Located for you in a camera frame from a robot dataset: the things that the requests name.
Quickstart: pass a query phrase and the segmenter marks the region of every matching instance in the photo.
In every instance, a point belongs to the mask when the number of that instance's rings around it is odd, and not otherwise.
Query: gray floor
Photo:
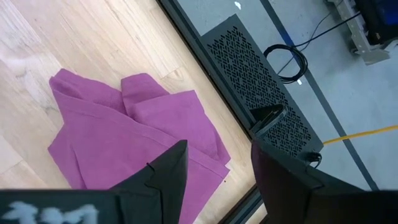
[[[261,50],[283,44],[277,29],[259,0],[179,0],[201,35],[237,14]],[[296,44],[310,37],[318,22],[329,13],[321,0],[270,0],[277,15]],[[318,33],[335,25],[338,16],[330,16]],[[357,133],[398,124],[398,50],[390,60],[365,66],[361,58],[348,50],[347,28],[336,29],[314,40],[304,51],[309,68],[346,133]],[[291,55],[273,52],[269,61],[278,71]],[[295,62],[281,75],[297,73]],[[322,141],[339,137],[305,78],[302,85],[287,85],[290,94]],[[398,189],[398,131],[352,140],[367,170],[380,189]],[[341,142],[322,149],[319,169],[341,180],[369,189],[347,148]]]

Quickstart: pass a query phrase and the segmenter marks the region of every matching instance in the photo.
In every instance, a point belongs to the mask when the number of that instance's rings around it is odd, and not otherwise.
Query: yellow cable
[[[365,132],[362,132],[362,133],[350,134],[350,135],[343,136],[343,137],[340,137],[340,138],[336,138],[336,139],[325,141],[323,143],[323,145],[335,143],[335,142],[342,141],[342,140],[345,140],[345,139],[358,138],[358,137],[362,137],[362,136],[383,133],[383,132],[386,132],[386,131],[392,131],[392,130],[396,130],[396,129],[398,129],[398,125],[393,125],[393,126],[389,126],[389,127],[386,127],[386,128],[381,128],[381,129],[377,129],[377,130],[374,130],[374,131],[365,131]]]

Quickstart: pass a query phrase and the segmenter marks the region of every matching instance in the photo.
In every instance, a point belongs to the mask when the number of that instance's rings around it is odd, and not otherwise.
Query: purple towel
[[[109,189],[187,139],[180,223],[193,223],[228,173],[229,155],[194,91],[171,95],[139,74],[122,79],[120,92],[67,70],[50,86],[64,125],[49,151],[74,189]]]

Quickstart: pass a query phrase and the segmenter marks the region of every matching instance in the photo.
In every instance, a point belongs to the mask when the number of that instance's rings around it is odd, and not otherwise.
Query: perforated metal vent
[[[207,46],[249,109],[278,103],[287,107],[287,116],[270,129],[266,138],[273,146],[296,157],[312,135],[303,124],[305,118],[296,113],[299,109],[286,88],[276,74],[270,74],[252,43],[236,26],[230,26],[219,30],[217,38],[213,35],[213,40],[208,39]]]

